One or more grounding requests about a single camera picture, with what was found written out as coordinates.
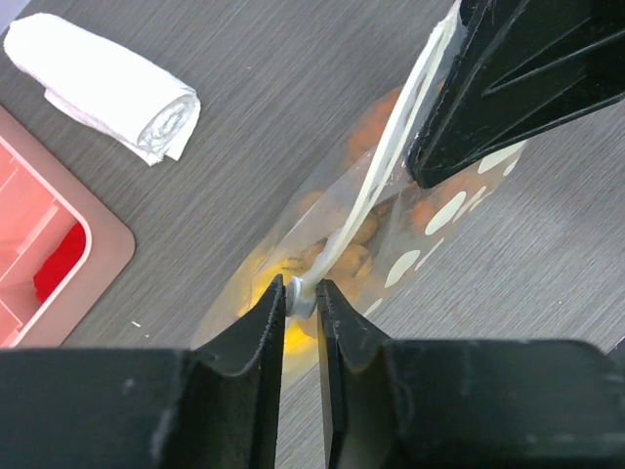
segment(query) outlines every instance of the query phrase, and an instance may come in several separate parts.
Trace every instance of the red item in bin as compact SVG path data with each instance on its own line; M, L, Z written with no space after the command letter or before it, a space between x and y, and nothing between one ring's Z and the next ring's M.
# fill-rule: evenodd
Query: red item in bin
M80 260L85 244L85 230L80 223L76 223L34 276L37 299L41 303L48 299Z

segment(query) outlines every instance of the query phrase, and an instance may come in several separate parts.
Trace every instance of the white towel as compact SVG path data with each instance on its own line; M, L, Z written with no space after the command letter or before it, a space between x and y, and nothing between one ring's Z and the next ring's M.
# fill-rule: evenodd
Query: white towel
M56 108L153 165L180 159L200 113L195 91L152 62L59 17L11 23L4 50Z

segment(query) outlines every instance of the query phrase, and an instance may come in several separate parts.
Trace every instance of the pink plastic container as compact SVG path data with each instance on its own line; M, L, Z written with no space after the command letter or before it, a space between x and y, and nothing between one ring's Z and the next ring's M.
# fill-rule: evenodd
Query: pink plastic container
M40 303L33 278L76 223L84 252ZM130 231L0 107L0 346L59 346L134 250Z

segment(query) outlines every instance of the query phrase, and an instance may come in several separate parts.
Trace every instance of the white cloth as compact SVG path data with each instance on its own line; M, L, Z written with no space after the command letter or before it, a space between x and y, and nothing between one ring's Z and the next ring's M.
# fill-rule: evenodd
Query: white cloth
M195 91L152 62L59 17L13 21L4 50L73 119L153 165L179 160L197 124Z

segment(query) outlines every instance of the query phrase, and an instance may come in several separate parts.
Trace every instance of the gray table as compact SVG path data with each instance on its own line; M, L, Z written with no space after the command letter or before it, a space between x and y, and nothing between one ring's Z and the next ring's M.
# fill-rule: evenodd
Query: gray table
M373 100L407 76L449 2L34 0L195 87L179 163L153 168L53 110L0 54L0 104L137 238L69 345L185 346L289 196ZM435 262L373 315L389 333L625 334L625 107L542 136ZM314 370L285 393L279 467L319 467Z

